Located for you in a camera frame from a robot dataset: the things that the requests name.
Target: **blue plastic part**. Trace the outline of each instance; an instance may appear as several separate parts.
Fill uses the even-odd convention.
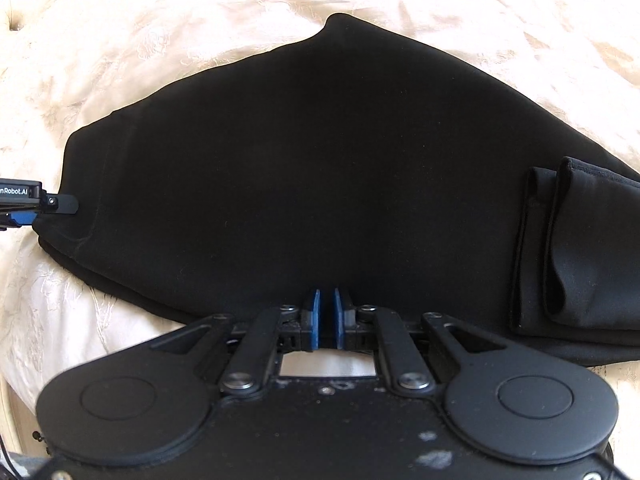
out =
[[[335,347],[338,350],[344,350],[344,310],[342,309],[342,301],[340,300],[340,291],[334,290],[334,309],[335,309]]]
[[[33,211],[17,211],[9,213],[9,216],[20,225],[31,225],[36,213]]]
[[[311,349],[320,348],[320,290],[316,290],[314,306],[311,309]]]

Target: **screw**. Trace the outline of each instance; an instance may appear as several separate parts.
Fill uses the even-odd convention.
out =
[[[408,372],[400,376],[398,384],[407,390],[421,390],[429,386],[429,380],[424,374]]]
[[[51,480],[74,480],[74,479],[66,471],[54,471],[51,475]]]
[[[230,390],[246,390],[254,385],[254,378],[244,372],[233,372],[222,382]]]

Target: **white sheet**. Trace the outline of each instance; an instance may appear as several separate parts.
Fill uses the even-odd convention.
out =
[[[56,190],[66,139],[80,126],[178,78],[307,38],[332,12],[466,60],[640,170],[639,7],[638,0],[47,0],[20,31],[0,31],[11,35],[0,45],[0,172]],[[32,408],[63,369],[174,327],[71,276],[29,228],[0,234],[0,251],[0,368]],[[617,461],[638,477],[639,369],[600,369],[622,401]]]

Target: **bed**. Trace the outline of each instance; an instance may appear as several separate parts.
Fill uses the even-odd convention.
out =
[[[55,191],[68,136],[174,80],[315,34],[346,12],[509,84],[640,171],[636,0],[0,0],[0,171]],[[15,450],[39,391],[69,367],[177,328],[58,266],[30,228],[0,234],[0,370]],[[290,373],[367,374],[295,356]],[[599,367],[620,400],[616,463],[640,477],[639,363]]]

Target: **folded black cloth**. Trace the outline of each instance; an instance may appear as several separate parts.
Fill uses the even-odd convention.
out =
[[[60,192],[78,213],[33,226],[90,285],[181,321],[342,285],[406,320],[439,310],[582,364],[638,359],[510,330],[524,177],[565,155],[640,179],[480,70],[336,14],[75,132]]]
[[[574,158],[532,168],[511,322],[524,335],[640,345],[640,184]]]

